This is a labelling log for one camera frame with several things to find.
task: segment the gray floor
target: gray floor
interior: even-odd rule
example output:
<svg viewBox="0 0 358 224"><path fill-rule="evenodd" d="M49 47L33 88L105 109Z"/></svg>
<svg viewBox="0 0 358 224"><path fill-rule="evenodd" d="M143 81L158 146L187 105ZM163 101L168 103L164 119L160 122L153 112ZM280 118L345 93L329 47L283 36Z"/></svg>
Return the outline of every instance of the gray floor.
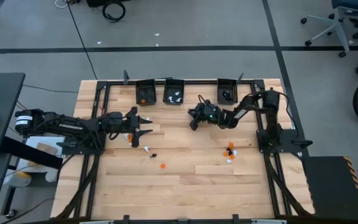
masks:
<svg viewBox="0 0 358 224"><path fill-rule="evenodd" d="M0 49L82 47L68 9L58 9L53 2L5 0L0 10ZM268 3L281 46L302 46L324 29L314 21L301 25L302 17L328 17L334 12L327 0ZM124 4L127 15L116 24L106 22L86 1L72 6L87 47L273 45L260 0L131 0ZM346 32L351 36L351 29ZM340 42L332 35L313 45ZM314 141L310 154L347 155L358 175L358 119L352 110L358 52L349 52L345 58L337 54L283 52L305 135ZM274 51L101 52L89 57L100 79L120 79L124 69L131 78L236 78L242 72L244 78L281 78ZM94 79L85 53L0 54L0 72L24 72L25 84L54 90L77 91L81 80ZM23 87L19 100L28 108L71 115L76 95ZM20 139L10 130L7 135ZM55 187L20 189L13 207L23 212L54 193ZM47 202L13 223L45 220L51 206Z"/></svg>

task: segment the wooden table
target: wooden table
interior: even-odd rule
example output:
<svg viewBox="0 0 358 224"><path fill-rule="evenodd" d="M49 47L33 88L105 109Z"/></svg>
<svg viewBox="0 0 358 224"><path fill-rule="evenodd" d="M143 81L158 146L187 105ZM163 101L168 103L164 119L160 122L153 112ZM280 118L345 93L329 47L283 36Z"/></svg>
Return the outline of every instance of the wooden table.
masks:
<svg viewBox="0 0 358 224"><path fill-rule="evenodd" d="M265 87L283 92L279 79L266 79ZM82 81L74 117L91 116L96 81ZM162 102L163 85L156 87L157 102L139 106L138 114L149 117L152 124L141 129L153 129L142 136L138 148L131 148L123 134L107 139L100 158L92 220L153 219L216 219L273 218L269 185L263 155L258 150L256 115L245 115L235 129L219 129L202 123L196 131L189 127L187 111L198 103L198 94L216 103L216 85L186 85L184 103L180 106ZM249 85L238 85L239 100L250 93ZM103 94L99 105L102 105ZM291 128L281 98L278 121ZM135 103L135 86L113 86L109 95L108 112L127 113ZM219 105L232 110L235 106ZM223 153L229 142L234 143L237 156L227 164ZM150 153L145 152L148 146ZM75 156L62 169L51 217L59 214L78 188L83 156ZM308 184L299 158L281 153L288 188L307 211L314 213ZM278 201L284 214L279 188ZM88 192L83 197L81 214L85 214Z"/></svg>

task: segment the white cable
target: white cable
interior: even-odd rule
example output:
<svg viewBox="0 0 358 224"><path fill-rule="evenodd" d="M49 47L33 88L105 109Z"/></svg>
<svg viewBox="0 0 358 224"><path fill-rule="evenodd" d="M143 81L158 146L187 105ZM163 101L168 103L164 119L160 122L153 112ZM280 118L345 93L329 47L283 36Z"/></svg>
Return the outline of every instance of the white cable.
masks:
<svg viewBox="0 0 358 224"><path fill-rule="evenodd" d="M56 0L55 1L55 6L56 7L59 7L60 9L64 9L64 8L66 8L67 7L67 0L61 0L62 2L64 2L64 3L66 3L66 5L65 6L59 6L58 4L57 4L57 2L58 2L59 0Z"/></svg>

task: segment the office chair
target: office chair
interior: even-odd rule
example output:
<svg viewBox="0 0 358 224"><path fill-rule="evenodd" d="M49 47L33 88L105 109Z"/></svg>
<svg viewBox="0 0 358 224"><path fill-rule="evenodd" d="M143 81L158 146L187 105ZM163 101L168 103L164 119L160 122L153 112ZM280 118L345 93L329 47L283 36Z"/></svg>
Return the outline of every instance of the office chair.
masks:
<svg viewBox="0 0 358 224"><path fill-rule="evenodd" d="M333 32L335 32L345 50L344 52L339 53L339 56L343 58L346 56L346 52L350 51L350 49L342 23L345 18L358 20L358 0L331 0L331 3L333 5L333 9L338 9L338 20L334 19L335 14L330 14L328 18L307 15L306 18L301 19L302 24L305 24L308 21L308 18L311 18L329 25L327 29L312 37L310 40L307 40L305 45L310 46L312 41L323 36L324 34L331 35Z"/></svg>

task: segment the black bin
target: black bin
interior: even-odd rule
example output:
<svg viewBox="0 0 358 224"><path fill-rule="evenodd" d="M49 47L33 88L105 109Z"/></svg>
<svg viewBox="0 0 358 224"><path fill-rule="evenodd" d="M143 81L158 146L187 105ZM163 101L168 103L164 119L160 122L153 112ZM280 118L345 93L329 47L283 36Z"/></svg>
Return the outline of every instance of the black bin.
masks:
<svg viewBox="0 0 358 224"><path fill-rule="evenodd" d="M237 102L237 80L218 78L218 103L233 105Z"/></svg>
<svg viewBox="0 0 358 224"><path fill-rule="evenodd" d="M154 105L156 101L154 79L136 81L136 103L146 106Z"/></svg>
<svg viewBox="0 0 358 224"><path fill-rule="evenodd" d="M168 105L181 105L183 103L183 99L185 96L185 81L184 80L176 80L176 79L167 79L165 80L164 87L164 97L162 101Z"/></svg>

